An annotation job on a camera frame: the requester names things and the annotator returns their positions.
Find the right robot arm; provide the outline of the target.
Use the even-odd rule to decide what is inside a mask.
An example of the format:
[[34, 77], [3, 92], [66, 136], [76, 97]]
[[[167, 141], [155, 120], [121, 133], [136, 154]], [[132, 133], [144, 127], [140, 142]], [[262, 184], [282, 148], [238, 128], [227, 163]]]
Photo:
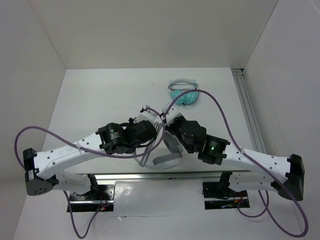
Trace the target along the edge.
[[165, 128], [188, 154], [197, 154], [202, 162], [250, 171], [249, 174], [223, 173], [218, 184], [223, 196], [244, 190], [267, 190], [288, 200], [303, 200], [305, 168], [301, 156], [279, 157], [239, 147], [207, 134], [205, 127], [182, 115], [167, 117]]

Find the grey white headphones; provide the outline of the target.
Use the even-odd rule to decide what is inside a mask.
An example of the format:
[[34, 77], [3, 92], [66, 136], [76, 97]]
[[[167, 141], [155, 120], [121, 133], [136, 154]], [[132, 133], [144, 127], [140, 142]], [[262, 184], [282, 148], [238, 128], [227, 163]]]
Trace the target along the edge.
[[167, 154], [161, 154], [152, 159], [151, 163], [142, 163], [143, 158], [134, 157], [133, 159], [139, 166], [149, 170], [164, 171], [175, 168], [182, 161], [183, 146], [178, 142], [178, 139], [169, 133], [167, 130], [164, 132], [162, 140], [169, 151]]

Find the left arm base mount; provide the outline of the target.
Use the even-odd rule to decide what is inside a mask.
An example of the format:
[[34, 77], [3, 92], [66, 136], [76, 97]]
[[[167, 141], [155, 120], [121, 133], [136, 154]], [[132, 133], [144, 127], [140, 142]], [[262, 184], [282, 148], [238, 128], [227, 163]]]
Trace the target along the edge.
[[71, 207], [67, 207], [67, 212], [73, 213], [94, 213], [113, 212], [115, 199], [116, 182], [114, 180], [97, 181], [97, 191], [89, 196], [79, 195], [74, 192], [69, 193]]

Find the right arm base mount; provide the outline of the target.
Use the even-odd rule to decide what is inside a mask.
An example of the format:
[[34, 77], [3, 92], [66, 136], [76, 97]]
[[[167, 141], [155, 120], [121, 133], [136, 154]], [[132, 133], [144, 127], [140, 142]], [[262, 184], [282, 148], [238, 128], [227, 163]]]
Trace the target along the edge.
[[250, 208], [247, 191], [237, 192], [230, 188], [232, 174], [232, 172], [223, 172], [219, 180], [202, 183], [205, 210], [236, 209], [239, 204], [240, 208]]

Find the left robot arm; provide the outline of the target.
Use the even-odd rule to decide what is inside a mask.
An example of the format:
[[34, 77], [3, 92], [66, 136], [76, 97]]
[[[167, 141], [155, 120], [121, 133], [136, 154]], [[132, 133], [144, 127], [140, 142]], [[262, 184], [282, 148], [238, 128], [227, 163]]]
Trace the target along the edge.
[[96, 177], [66, 172], [66, 169], [104, 155], [134, 153], [156, 137], [156, 128], [148, 120], [109, 123], [71, 145], [42, 152], [26, 149], [23, 151], [26, 192], [29, 196], [39, 196], [62, 190], [92, 200], [100, 191]]

